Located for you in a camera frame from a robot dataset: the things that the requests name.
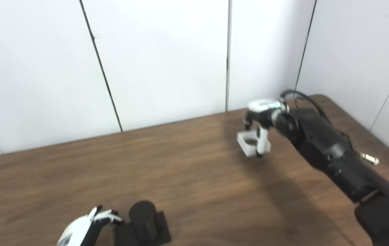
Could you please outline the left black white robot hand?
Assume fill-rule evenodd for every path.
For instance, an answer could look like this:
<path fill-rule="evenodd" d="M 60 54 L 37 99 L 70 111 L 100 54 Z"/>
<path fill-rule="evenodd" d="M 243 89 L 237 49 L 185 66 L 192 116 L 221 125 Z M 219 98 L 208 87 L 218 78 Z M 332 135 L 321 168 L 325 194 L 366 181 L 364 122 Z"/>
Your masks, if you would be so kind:
<path fill-rule="evenodd" d="M 103 205 L 97 205 L 73 220 L 62 232 L 57 246 L 94 246 L 103 227 L 125 223 L 118 211 L 102 209 Z"/>

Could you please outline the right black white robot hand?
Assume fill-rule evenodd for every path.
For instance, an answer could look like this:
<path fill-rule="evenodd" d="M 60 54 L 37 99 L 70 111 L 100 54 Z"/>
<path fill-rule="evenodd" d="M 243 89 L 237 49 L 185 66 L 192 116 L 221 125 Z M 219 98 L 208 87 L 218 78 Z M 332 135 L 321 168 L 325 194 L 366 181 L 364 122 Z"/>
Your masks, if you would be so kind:
<path fill-rule="evenodd" d="M 278 115 L 286 111 L 286 107 L 276 99 L 258 99 L 251 101 L 247 109 L 243 119 L 245 131 L 253 132 L 251 130 L 253 123 L 259 124 L 254 131 L 256 140 L 254 154 L 261 158 L 270 151 L 268 132 L 275 128 Z"/>

